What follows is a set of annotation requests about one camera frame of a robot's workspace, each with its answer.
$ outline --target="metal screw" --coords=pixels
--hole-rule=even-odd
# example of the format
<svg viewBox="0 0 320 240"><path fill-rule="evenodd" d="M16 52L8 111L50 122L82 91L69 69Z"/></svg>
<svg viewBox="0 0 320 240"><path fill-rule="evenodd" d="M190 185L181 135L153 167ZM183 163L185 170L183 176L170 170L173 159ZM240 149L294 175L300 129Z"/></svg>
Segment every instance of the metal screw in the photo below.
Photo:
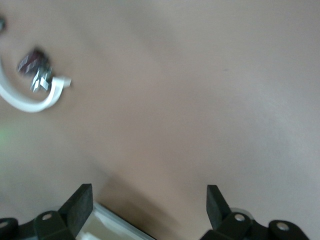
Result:
<svg viewBox="0 0 320 240"><path fill-rule="evenodd" d="M48 220L48 219L50 219L52 217L52 214L51 213L48 213L48 214L46 214L46 215L44 215L43 217L42 217L42 220Z"/></svg>
<svg viewBox="0 0 320 240"><path fill-rule="evenodd" d="M246 220L246 218L241 214L234 215L234 218L239 222L243 222L244 220Z"/></svg>
<svg viewBox="0 0 320 240"><path fill-rule="evenodd" d="M282 231L288 231L289 230L289 226L287 224L285 224L284 222L278 222L276 224L276 226Z"/></svg>
<svg viewBox="0 0 320 240"><path fill-rule="evenodd" d="M8 225L7 221L4 221L4 222L0 223L0 229L4 228L7 225Z"/></svg>

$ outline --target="screw hole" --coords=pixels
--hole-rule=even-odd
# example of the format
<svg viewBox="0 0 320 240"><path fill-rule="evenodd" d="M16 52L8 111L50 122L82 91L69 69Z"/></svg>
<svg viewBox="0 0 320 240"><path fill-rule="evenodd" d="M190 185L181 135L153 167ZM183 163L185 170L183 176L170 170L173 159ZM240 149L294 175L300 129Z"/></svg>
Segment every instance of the screw hole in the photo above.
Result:
<svg viewBox="0 0 320 240"><path fill-rule="evenodd" d="M246 220L245 217L241 214L234 215L234 218L239 222L243 222L244 220Z"/></svg>
<svg viewBox="0 0 320 240"><path fill-rule="evenodd" d="M285 224L284 222L278 222L276 224L276 226L282 231L288 231L289 230L289 226L287 224Z"/></svg>
<svg viewBox="0 0 320 240"><path fill-rule="evenodd" d="M43 217L42 217L42 220L48 220L48 219L50 219L52 217L52 214L51 213L48 213L48 214L46 214L46 215L44 215Z"/></svg>
<svg viewBox="0 0 320 240"><path fill-rule="evenodd" d="M4 221L4 222L0 223L0 229L4 228L7 225L8 225L7 221Z"/></svg>

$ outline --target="black clamp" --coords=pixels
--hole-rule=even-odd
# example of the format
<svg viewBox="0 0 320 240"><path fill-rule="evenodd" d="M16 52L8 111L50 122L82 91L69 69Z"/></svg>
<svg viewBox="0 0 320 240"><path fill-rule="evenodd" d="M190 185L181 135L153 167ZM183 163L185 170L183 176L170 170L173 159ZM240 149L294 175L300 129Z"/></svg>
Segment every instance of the black clamp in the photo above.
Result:
<svg viewBox="0 0 320 240"><path fill-rule="evenodd" d="M58 211L47 211L18 225L0 219L0 240L75 240L94 207L92 185L82 184Z"/></svg>
<svg viewBox="0 0 320 240"><path fill-rule="evenodd" d="M213 230L201 240L309 240L295 224L273 220L264 227L241 212L232 212L216 185L208 185L206 212Z"/></svg>

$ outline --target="beige wall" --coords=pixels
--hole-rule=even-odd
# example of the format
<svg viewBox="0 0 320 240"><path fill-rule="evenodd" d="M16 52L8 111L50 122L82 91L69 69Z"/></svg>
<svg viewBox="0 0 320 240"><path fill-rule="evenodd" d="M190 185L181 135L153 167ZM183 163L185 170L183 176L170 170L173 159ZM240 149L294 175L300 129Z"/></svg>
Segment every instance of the beige wall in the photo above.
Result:
<svg viewBox="0 0 320 240"><path fill-rule="evenodd" d="M0 13L21 91L35 45L72 78L40 113L0 99L1 217L30 220L81 183L98 198L119 178L182 239L210 227L207 184L264 225L320 235L319 1L3 0Z"/></svg>

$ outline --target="white cable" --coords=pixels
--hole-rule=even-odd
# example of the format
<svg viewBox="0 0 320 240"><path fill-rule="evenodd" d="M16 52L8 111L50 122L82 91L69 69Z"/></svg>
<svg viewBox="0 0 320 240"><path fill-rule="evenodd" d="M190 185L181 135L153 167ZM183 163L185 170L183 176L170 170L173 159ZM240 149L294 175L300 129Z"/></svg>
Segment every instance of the white cable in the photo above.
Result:
<svg viewBox="0 0 320 240"><path fill-rule="evenodd" d="M18 92L9 82L0 61L0 95L10 105L23 112L37 113L54 105L64 88L69 87L71 79L59 76L53 77L49 95L43 101L36 101Z"/></svg>

